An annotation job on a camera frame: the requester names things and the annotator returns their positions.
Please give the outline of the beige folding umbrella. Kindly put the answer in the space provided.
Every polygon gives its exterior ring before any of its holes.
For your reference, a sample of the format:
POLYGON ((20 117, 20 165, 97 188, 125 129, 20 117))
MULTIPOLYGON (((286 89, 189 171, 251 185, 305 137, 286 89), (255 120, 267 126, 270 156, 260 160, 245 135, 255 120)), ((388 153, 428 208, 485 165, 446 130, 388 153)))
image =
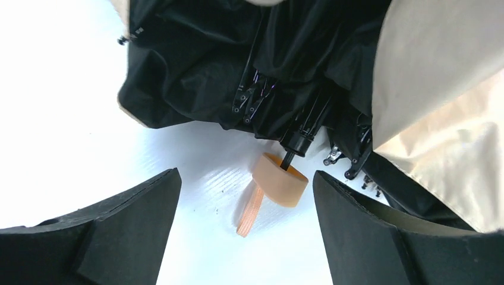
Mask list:
POLYGON ((118 102, 148 128, 250 132, 298 156, 333 132, 410 213, 503 229, 502 1, 113 1, 118 102))

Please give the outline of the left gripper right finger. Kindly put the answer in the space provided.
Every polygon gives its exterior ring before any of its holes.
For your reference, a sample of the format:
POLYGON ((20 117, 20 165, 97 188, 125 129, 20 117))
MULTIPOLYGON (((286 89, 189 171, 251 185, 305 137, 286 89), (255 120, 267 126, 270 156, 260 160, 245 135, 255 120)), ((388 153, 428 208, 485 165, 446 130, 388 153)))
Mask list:
POLYGON ((503 283, 503 232, 416 218, 323 171, 313 194, 334 284, 503 283))

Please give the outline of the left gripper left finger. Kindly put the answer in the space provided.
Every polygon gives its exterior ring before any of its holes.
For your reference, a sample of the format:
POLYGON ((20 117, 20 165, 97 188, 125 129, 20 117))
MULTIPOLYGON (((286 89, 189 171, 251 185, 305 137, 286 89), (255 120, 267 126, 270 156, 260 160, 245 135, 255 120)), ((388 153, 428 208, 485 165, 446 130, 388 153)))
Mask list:
POLYGON ((2 284, 155 284, 181 177, 168 169, 72 213, 1 230, 2 284))

